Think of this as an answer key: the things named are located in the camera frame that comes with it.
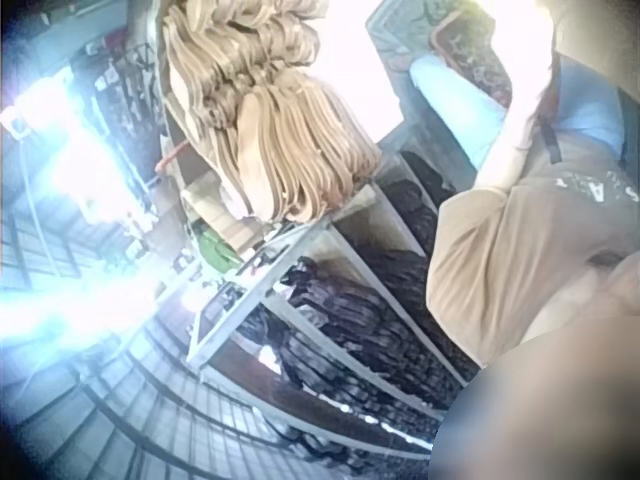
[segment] shoe display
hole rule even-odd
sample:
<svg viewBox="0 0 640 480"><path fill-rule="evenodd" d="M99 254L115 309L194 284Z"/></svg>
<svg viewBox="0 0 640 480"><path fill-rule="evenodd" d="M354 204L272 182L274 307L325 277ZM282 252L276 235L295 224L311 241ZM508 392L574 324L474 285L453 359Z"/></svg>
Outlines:
<svg viewBox="0 0 640 480"><path fill-rule="evenodd" d="M306 223L343 205L381 152L301 67L326 0L188 0L164 19L169 112L239 211Z"/></svg>

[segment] blurred area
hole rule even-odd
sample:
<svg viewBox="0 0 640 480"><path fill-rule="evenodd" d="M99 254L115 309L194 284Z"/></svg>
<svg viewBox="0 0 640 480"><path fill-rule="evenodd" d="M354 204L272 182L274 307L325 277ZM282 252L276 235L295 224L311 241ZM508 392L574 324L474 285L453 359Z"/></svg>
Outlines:
<svg viewBox="0 0 640 480"><path fill-rule="evenodd" d="M599 319L504 355L449 411L429 478L637 478L639 339L637 318Z"/></svg>

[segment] hanging merchandise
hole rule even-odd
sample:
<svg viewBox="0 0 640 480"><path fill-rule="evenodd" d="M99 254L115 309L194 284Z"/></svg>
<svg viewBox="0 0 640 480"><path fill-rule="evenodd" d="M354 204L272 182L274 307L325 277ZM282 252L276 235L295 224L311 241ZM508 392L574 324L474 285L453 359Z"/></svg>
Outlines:
<svg viewBox="0 0 640 480"><path fill-rule="evenodd" d="M470 381L480 367L449 339L426 306L427 274L438 217L423 203L422 191L413 182L402 180L383 190L423 246L427 258L414 252L384 251L371 246L354 248L456 370Z"/></svg>
<svg viewBox="0 0 640 480"><path fill-rule="evenodd" d="M471 381L480 367L447 337L427 309L428 260L414 252L384 251L370 247L357 247L357 251L460 375Z"/></svg>
<svg viewBox="0 0 640 480"><path fill-rule="evenodd" d="M424 203L418 185L401 180L382 189L425 253L433 253L438 216Z"/></svg>
<svg viewBox="0 0 640 480"><path fill-rule="evenodd" d="M429 165L426 160L410 151L402 151L400 155L402 155L402 158L405 159L411 170L413 170L413 173L418 177L418 180L437 208L440 208L440 205L456 194L456 192L444 186L444 178L442 178L442 175Z"/></svg>
<svg viewBox="0 0 640 480"><path fill-rule="evenodd" d="M376 291L328 275L304 258L283 283L293 287L291 304L359 362L433 408L447 409L453 403L461 385ZM236 291L232 298L239 295ZM355 414L371 416L415 438L428 442L435 438L438 420L361 379L266 308L257 307L238 333L269 345L285 377L298 388L308 388Z"/></svg>
<svg viewBox="0 0 640 480"><path fill-rule="evenodd" d="M243 216L304 223L345 203L381 153L314 62L326 0L188 0L169 8L165 103Z"/></svg>

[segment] strap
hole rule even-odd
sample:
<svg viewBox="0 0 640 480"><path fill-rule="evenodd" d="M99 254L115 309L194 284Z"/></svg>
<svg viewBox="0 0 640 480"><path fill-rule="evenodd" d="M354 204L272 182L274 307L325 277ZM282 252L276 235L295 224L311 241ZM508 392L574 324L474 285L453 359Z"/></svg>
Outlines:
<svg viewBox="0 0 640 480"><path fill-rule="evenodd" d="M547 150L549 151L549 158L551 159L551 165L562 162L562 152L560 151L560 145L558 145L558 137L556 132L553 131L551 125L546 121L540 120L540 131Z"/></svg>

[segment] bright light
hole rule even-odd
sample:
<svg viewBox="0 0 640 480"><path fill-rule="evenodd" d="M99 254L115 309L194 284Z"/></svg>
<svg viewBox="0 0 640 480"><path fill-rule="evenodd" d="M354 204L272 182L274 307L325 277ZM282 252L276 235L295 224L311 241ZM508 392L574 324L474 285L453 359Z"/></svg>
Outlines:
<svg viewBox="0 0 640 480"><path fill-rule="evenodd" d="M269 345L262 347L258 360L272 372L275 372L278 375L282 374L280 365L278 365L278 358L276 357L276 354L273 353L273 349Z"/></svg>
<svg viewBox="0 0 640 480"><path fill-rule="evenodd" d="M106 335L122 335L156 311L155 279L116 278L83 290L3 298L0 339L35 335L55 324L61 348L82 349Z"/></svg>
<svg viewBox="0 0 640 480"><path fill-rule="evenodd" d="M49 77L36 81L18 96L15 106L35 131L45 130L54 123L67 123L73 117L64 85Z"/></svg>
<svg viewBox="0 0 640 480"><path fill-rule="evenodd" d="M72 128L55 162L53 184L75 199L89 222L118 221L136 204L113 152L97 135Z"/></svg>

